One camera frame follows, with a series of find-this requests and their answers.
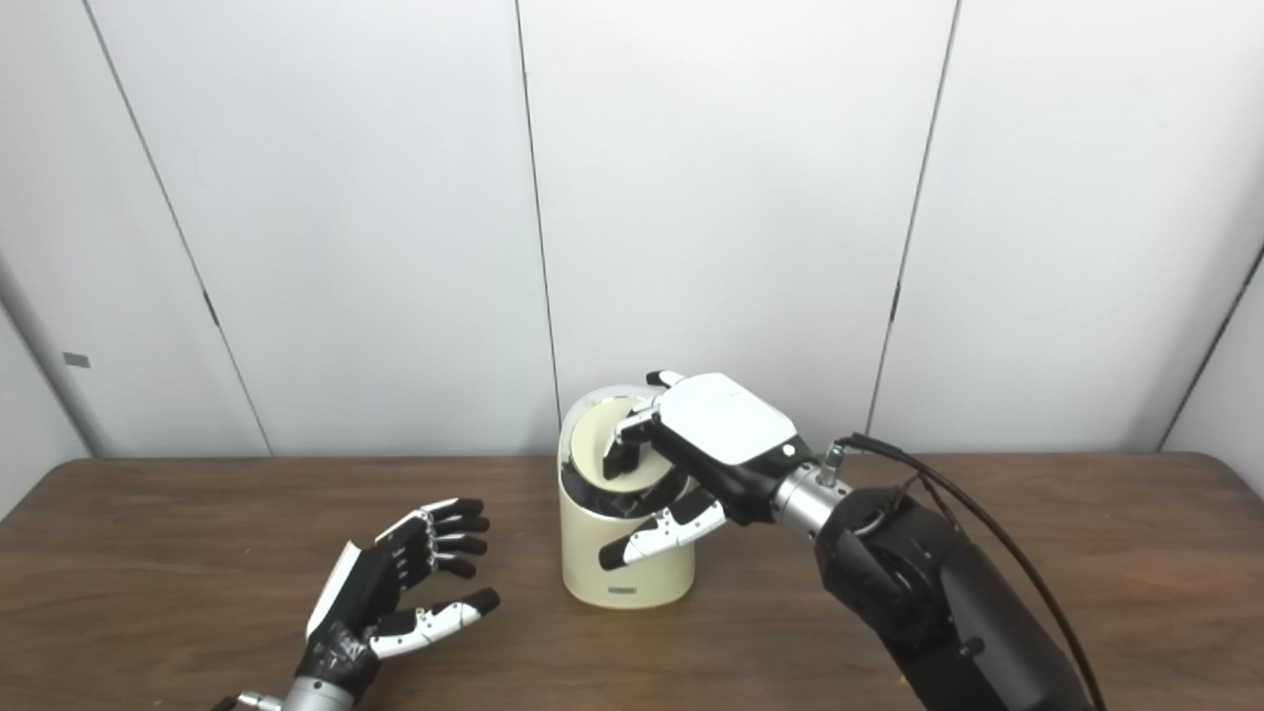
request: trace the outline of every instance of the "cylindrical container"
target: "cylindrical container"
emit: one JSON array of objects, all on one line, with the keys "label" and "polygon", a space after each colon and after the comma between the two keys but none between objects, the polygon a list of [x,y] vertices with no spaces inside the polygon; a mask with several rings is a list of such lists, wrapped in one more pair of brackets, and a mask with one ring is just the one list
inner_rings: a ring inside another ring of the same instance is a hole
[{"label": "cylindrical container", "polygon": [[629,535],[651,514],[680,498],[689,476],[643,447],[640,466],[607,481],[602,455],[614,425],[659,391],[612,386],[589,392],[562,421],[557,442],[561,502],[561,571],[566,590],[598,607],[632,610],[679,600],[694,583],[694,547],[669,550],[617,571],[603,571],[598,552]]}]

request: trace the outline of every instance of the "white robotic hand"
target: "white robotic hand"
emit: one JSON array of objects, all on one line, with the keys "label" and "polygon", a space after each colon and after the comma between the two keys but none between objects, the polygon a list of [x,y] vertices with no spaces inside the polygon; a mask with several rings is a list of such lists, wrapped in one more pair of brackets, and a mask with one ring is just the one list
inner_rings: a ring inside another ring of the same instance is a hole
[{"label": "white robotic hand", "polygon": [[726,520],[774,522],[781,517],[775,505],[781,483],[793,474],[819,471],[794,423],[727,376],[657,371],[646,382],[666,390],[614,426],[604,476],[635,469],[641,445],[650,444],[689,472],[700,488],[655,514],[632,535],[605,545],[599,554],[604,569],[688,545]]},{"label": "white robotic hand", "polygon": [[431,573],[474,577],[474,564],[460,554],[487,550],[487,543],[470,535],[488,530],[482,511],[482,501],[449,498],[411,511],[369,548],[348,543],[307,620],[307,649],[289,695],[281,701],[243,693],[233,701],[264,711],[346,711],[383,659],[426,648],[487,616],[501,603],[492,588],[455,602],[396,610],[401,593]]}]

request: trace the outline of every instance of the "white wall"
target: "white wall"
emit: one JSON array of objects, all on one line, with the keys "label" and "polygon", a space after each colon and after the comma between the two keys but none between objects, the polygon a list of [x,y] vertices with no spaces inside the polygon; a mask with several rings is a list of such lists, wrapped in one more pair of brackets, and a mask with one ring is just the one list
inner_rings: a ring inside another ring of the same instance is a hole
[{"label": "white wall", "polygon": [[873,434],[1153,450],[1264,235],[1264,4],[967,1]]},{"label": "white wall", "polygon": [[0,306],[0,519],[53,467],[87,448]]},{"label": "white wall", "polygon": [[1264,277],[1256,273],[1164,452],[1205,452],[1264,496]]},{"label": "white wall", "polygon": [[0,3],[0,296],[86,435],[107,455],[265,454],[78,3]]},{"label": "white wall", "polygon": [[551,450],[513,0],[92,6],[277,454]]},{"label": "white wall", "polygon": [[542,453],[664,367],[1153,449],[1264,235],[1264,5],[968,0],[870,412],[951,0],[90,5],[163,183],[82,4],[0,5],[0,296],[106,454]]},{"label": "white wall", "polygon": [[952,11],[522,1],[564,409],[723,371],[865,426]]}]

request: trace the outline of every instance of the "wooden table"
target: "wooden table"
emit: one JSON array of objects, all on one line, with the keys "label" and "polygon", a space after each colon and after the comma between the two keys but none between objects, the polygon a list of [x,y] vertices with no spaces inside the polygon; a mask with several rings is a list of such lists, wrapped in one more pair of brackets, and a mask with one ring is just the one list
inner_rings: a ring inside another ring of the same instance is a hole
[{"label": "wooden table", "polygon": [[[1264,707],[1264,505],[1226,467],[1192,454],[930,461],[1036,562],[1112,710]],[[848,461],[853,483],[900,473]],[[388,663],[362,708],[920,708],[820,590],[808,548],[774,528],[704,540],[675,605],[570,598],[554,466],[527,458],[63,466],[0,524],[0,707],[202,711],[240,689],[283,693],[343,543],[450,496],[487,500],[492,550],[478,579],[431,578],[407,602],[490,584],[504,603]]]}]

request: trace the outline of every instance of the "open lid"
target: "open lid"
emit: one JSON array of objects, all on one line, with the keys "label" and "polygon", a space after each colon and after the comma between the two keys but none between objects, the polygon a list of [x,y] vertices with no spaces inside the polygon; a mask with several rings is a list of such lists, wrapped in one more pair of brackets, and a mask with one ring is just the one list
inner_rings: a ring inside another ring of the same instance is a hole
[{"label": "open lid", "polygon": [[614,425],[628,415],[636,405],[635,397],[614,397],[593,405],[580,415],[570,434],[570,461],[584,479],[594,487],[611,492],[641,491],[659,483],[671,471],[671,462],[648,445],[641,448],[641,463],[636,469],[607,479],[602,474],[602,455]]}]

